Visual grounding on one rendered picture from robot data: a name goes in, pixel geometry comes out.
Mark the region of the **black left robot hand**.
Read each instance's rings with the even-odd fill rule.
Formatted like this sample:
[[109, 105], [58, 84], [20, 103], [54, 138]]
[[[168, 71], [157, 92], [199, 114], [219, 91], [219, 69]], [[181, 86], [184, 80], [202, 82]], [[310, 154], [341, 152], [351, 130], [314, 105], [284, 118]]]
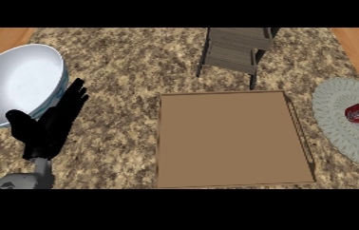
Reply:
[[38, 120], [20, 110], [7, 111], [11, 135], [24, 145], [21, 154], [24, 160], [35, 158], [51, 160], [57, 156], [67, 139], [72, 122], [88, 100], [85, 92], [84, 81], [76, 78], [57, 105], [44, 111]]

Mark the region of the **brown wooden tray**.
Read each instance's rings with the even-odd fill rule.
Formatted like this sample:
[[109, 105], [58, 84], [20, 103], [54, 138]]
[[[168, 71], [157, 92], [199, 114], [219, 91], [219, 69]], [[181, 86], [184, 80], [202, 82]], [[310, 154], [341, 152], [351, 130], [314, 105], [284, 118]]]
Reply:
[[156, 186], [313, 183], [313, 157], [299, 142], [293, 119], [280, 90], [163, 94]]

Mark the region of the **grey tiered basket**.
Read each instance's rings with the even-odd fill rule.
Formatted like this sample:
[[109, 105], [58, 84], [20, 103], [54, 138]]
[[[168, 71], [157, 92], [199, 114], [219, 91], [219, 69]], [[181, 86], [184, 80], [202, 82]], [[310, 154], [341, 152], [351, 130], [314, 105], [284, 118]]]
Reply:
[[258, 62], [270, 50], [279, 28], [208, 28], [196, 76], [202, 67], [221, 67], [249, 75], [255, 88]]

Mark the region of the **white bowl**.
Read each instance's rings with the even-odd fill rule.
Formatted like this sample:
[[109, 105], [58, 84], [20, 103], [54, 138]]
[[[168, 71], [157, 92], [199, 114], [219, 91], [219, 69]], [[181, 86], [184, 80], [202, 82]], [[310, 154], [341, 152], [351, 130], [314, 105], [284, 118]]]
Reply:
[[29, 44], [0, 53], [0, 127], [8, 127], [8, 110], [38, 119], [58, 103], [69, 84], [69, 72], [58, 51]]

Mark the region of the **pale round woven placemat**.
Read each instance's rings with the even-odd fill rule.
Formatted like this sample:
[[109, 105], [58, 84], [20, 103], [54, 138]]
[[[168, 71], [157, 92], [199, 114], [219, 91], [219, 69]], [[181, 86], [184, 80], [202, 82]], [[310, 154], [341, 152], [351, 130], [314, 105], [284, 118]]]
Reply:
[[359, 123], [345, 118], [345, 109], [359, 105], [359, 80], [330, 78], [313, 92], [311, 107], [317, 126], [329, 143], [359, 163]]

